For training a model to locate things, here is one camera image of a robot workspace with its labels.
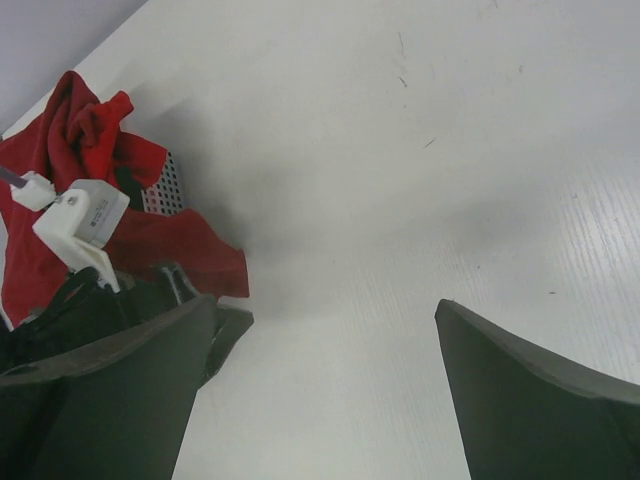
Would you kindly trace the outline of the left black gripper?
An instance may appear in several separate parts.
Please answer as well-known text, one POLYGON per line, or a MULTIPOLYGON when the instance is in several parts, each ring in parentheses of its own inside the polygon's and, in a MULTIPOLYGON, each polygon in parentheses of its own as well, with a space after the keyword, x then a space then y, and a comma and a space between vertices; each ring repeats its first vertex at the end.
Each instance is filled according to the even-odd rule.
POLYGON ((1 348, 1 386, 197 390, 254 324, 252 313, 199 293, 177 264, 148 282, 119 276, 120 291, 86 268, 71 275, 1 348))

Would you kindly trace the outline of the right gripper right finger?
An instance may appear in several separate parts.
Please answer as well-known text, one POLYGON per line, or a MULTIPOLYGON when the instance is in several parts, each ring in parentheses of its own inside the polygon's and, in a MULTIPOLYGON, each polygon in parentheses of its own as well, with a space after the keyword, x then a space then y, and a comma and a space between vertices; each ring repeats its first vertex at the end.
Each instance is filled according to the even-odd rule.
POLYGON ((636 479, 639 387, 441 300, 439 343, 474 479, 636 479))

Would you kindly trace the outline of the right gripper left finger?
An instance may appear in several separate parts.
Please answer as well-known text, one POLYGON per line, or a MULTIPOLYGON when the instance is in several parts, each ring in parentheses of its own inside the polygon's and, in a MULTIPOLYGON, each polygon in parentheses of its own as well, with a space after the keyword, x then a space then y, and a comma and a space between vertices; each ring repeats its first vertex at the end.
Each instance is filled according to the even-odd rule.
POLYGON ((2 478, 171 478, 214 310, 201 296, 2 376, 2 478))

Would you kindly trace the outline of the dark red t shirt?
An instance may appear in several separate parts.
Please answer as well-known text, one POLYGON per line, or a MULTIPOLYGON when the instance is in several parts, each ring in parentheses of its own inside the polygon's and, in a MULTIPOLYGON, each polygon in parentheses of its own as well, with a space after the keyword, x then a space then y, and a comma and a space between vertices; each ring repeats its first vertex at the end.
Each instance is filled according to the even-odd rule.
POLYGON ((13 326, 44 310, 67 276, 85 268, 100 285, 116 287, 118 273, 149 277, 154 264, 168 260, 199 292, 248 296, 244 253, 200 214, 133 208, 118 171, 148 189, 160 180, 169 154, 121 129, 132 109, 127 94, 101 102, 69 71, 44 111, 2 142, 1 216, 8 237, 1 300, 13 326))

